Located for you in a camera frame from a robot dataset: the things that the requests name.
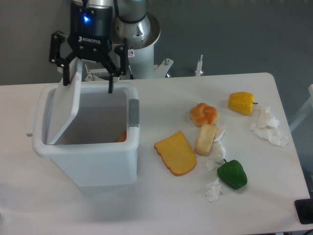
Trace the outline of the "white metal robot base frame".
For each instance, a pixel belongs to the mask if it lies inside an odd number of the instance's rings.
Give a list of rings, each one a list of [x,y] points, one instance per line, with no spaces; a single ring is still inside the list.
[[[203,76],[203,70],[202,70],[202,60],[203,55],[200,55],[200,58],[197,62],[196,69],[194,70],[194,76],[199,77]],[[160,65],[154,65],[154,78],[169,78],[170,75],[168,73],[169,69],[173,65],[174,61],[165,58],[164,61]],[[87,64],[85,64],[87,75],[85,77],[85,81],[91,82],[91,81],[102,81],[106,80],[109,77],[109,73],[106,69],[89,69],[87,67]],[[134,71],[133,68],[129,67],[129,76],[126,76],[126,79],[138,79],[139,77],[134,77]]]

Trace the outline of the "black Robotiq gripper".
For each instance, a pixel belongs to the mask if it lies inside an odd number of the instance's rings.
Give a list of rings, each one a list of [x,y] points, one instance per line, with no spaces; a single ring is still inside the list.
[[[63,69],[63,85],[70,83],[70,63],[79,59],[100,62],[110,74],[108,93],[113,92],[113,78],[128,71],[127,39],[114,48],[120,59],[116,66],[109,56],[112,50],[111,28],[113,7],[97,1],[72,1],[70,4],[70,34],[61,31],[51,34],[49,62]],[[68,42],[72,52],[61,57],[61,44]]]

